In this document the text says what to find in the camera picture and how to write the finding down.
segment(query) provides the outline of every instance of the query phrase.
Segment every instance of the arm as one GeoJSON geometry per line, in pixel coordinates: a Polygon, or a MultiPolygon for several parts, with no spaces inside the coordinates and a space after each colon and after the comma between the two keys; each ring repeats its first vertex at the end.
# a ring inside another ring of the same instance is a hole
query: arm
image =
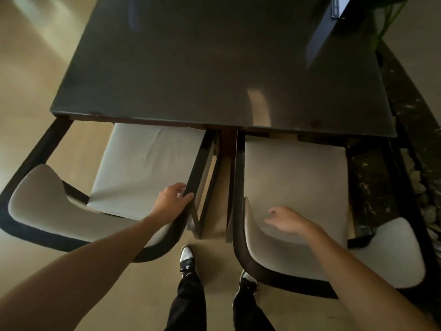
{"type": "Polygon", "coordinates": [[[298,234],[311,247],[331,286],[361,330],[436,331],[438,328],[395,288],[291,208],[269,210],[266,222],[298,234]]]}
{"type": "Polygon", "coordinates": [[[139,223],[53,261],[0,299],[0,330],[73,330],[107,294],[153,234],[193,199],[176,183],[139,223]]]}

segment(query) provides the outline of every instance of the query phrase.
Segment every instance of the hand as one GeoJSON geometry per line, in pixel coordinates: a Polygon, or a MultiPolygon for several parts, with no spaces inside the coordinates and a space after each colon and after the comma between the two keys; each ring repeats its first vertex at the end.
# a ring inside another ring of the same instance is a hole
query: hand
{"type": "Polygon", "coordinates": [[[319,225],[287,206],[275,206],[268,212],[272,217],[265,219],[265,222],[288,234],[304,236],[309,229],[320,228],[319,225]]]}
{"type": "Polygon", "coordinates": [[[156,217],[163,226],[173,222],[194,198],[194,193],[188,193],[184,197],[180,196],[185,190],[185,186],[185,183],[178,182],[159,192],[150,215],[156,217]]]}

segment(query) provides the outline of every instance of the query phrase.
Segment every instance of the black and white sneaker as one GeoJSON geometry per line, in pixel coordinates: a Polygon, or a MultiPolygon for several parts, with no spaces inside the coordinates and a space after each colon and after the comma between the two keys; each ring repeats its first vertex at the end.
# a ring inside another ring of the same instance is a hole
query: black and white sneaker
{"type": "Polygon", "coordinates": [[[180,272],[182,277],[190,273],[196,273],[196,254],[190,244],[186,244],[181,249],[181,259],[179,260],[180,272]]]}
{"type": "Polygon", "coordinates": [[[242,271],[239,280],[239,290],[236,293],[239,294],[241,291],[246,291],[252,295],[256,293],[257,290],[257,280],[249,275],[245,270],[242,271]]]}

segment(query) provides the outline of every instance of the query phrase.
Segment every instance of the tabletop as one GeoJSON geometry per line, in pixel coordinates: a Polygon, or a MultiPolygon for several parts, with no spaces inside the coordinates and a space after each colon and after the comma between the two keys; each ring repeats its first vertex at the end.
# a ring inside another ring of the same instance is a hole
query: tabletop
{"type": "Polygon", "coordinates": [[[51,112],[395,136],[375,34],[330,0],[98,0],[51,112]]]}

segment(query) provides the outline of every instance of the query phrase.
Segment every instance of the black chair frame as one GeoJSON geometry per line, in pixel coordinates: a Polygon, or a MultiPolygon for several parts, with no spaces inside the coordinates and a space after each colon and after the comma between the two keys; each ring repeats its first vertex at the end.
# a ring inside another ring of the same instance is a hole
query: black chair frame
{"type": "MultiPolygon", "coordinates": [[[[23,178],[36,166],[45,164],[53,151],[57,148],[64,135],[68,132],[73,121],[58,117],[47,129],[46,133],[38,141],[34,149],[30,152],[28,157],[19,167],[17,172],[11,178],[5,189],[0,194],[0,228],[11,236],[27,240],[31,243],[52,248],[59,251],[70,252],[89,242],[64,237],[58,234],[51,234],[46,231],[33,228],[31,226],[22,224],[14,220],[8,212],[9,200],[23,178]]],[[[149,246],[141,250],[141,252],[135,257],[133,262],[146,262],[157,259],[166,254],[181,238],[184,229],[187,225],[188,219],[193,220],[192,231],[197,239],[200,239],[202,234],[202,228],[204,225],[207,209],[209,206],[208,200],[212,195],[216,176],[220,166],[220,152],[219,152],[219,135],[218,131],[214,129],[207,129],[202,139],[199,152],[196,156],[195,164],[193,165],[190,177],[187,182],[185,194],[196,191],[199,188],[199,183],[202,179],[204,168],[209,158],[210,149],[212,144],[215,144],[215,153],[217,154],[217,161],[215,163],[212,178],[207,190],[206,200],[201,212],[201,218],[198,218],[194,201],[190,202],[184,211],[177,217],[176,220],[170,225],[167,233],[163,239],[155,245],[149,246]]],[[[63,181],[66,194],[77,200],[80,203],[87,204],[89,196],[82,193],[75,187],[63,181]]]]}
{"type": "MultiPolygon", "coordinates": [[[[252,259],[247,248],[244,229],[245,135],[244,131],[237,133],[234,172],[232,172],[234,183],[232,194],[230,195],[232,198],[232,211],[229,227],[232,228],[232,240],[237,259],[249,274],[266,285],[305,295],[337,298],[336,293],[327,281],[299,278],[278,273],[263,267],[252,259]]],[[[382,157],[389,173],[398,210],[414,231],[426,267],[425,277],[420,284],[411,288],[399,289],[399,291],[412,302],[421,302],[427,299],[428,296],[434,295],[434,292],[437,292],[434,289],[439,287],[440,268],[407,175],[400,149],[397,146],[397,139],[365,138],[361,140],[359,143],[346,149],[348,166],[350,166],[353,157],[376,148],[381,148],[382,150],[382,157]]],[[[360,193],[357,193],[357,177],[354,176],[353,170],[349,169],[348,171],[349,197],[350,204],[352,205],[357,202],[355,199],[360,196],[360,193]]],[[[366,246],[372,237],[373,235],[370,235],[349,240],[348,247],[366,246]]]]}

